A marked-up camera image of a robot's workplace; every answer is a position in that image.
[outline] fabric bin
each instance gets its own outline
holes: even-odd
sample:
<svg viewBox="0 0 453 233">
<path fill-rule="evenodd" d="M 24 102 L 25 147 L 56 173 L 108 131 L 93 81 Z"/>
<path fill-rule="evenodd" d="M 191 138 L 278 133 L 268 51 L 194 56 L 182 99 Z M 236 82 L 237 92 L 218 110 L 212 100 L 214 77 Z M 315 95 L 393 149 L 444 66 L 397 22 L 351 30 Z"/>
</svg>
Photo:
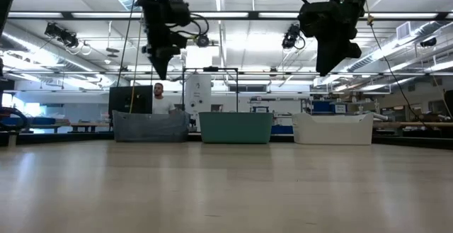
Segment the fabric bin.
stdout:
<svg viewBox="0 0 453 233">
<path fill-rule="evenodd" d="M 299 113 L 292 116 L 294 141 L 299 144 L 370 145 L 373 114 L 312 116 Z"/>
<path fill-rule="evenodd" d="M 113 111 L 116 142 L 185 142 L 190 115 L 153 115 Z"/>
<path fill-rule="evenodd" d="M 272 113 L 200 113 L 202 140 L 217 144 L 267 144 Z"/>
</svg>

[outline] ceiling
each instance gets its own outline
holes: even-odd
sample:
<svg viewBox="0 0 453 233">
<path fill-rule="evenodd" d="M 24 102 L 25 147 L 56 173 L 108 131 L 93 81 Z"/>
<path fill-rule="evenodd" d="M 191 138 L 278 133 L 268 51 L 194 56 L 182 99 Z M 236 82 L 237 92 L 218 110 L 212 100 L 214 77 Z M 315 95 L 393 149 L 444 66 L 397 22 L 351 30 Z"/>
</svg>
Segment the ceiling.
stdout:
<svg viewBox="0 0 453 233">
<path fill-rule="evenodd" d="M 191 11 L 299 11 L 302 2 L 299 0 L 185 0 L 190 4 Z M 451 11 L 453 0 L 368 0 L 372 7 L 371 11 Z M 125 7 L 118 0 L 14 0 L 11 11 L 125 11 Z M 121 57 L 111 59 L 110 64 L 105 63 L 107 59 L 106 47 L 112 47 L 123 53 L 125 37 L 127 44 L 124 55 L 124 65 L 134 66 L 137 47 L 146 44 L 145 34 L 139 33 L 139 21 L 130 23 L 127 34 L 128 21 L 113 21 L 111 23 L 111 35 L 108 45 L 109 22 L 108 21 L 46 21 L 46 20 L 9 20 L 11 25 L 20 28 L 25 33 L 30 33 L 43 40 L 48 40 L 44 30 L 48 22 L 56 22 L 62 28 L 77 33 L 77 38 L 90 45 L 92 51 L 89 55 L 81 52 L 76 56 L 101 69 L 117 71 Z M 283 34 L 294 21 L 210 21 L 208 36 L 211 40 L 219 40 L 220 30 L 224 30 L 226 67 L 238 67 L 244 71 L 268 71 L 271 67 L 279 67 L 279 70 L 286 72 L 314 71 L 316 67 L 317 41 L 306 39 L 306 47 L 298 53 L 285 52 L 282 47 Z M 401 21 L 377 21 L 374 24 L 376 36 L 385 40 L 395 34 L 396 28 Z M 357 24 L 358 34 L 354 40 L 362 50 L 366 52 L 376 45 L 372 31 L 364 21 Z M 196 30 L 195 26 L 188 26 L 185 30 Z M 57 41 L 50 43 L 64 48 Z M 392 64 L 414 57 L 414 47 L 408 46 L 402 53 L 393 56 L 389 55 Z M 219 53 L 215 53 L 213 64 L 220 66 Z M 179 59 L 171 61 L 172 69 L 180 69 Z M 141 53 L 138 58 L 139 70 L 150 69 L 148 59 Z M 294 76 L 296 79 L 314 79 L 316 76 Z"/>
</svg>

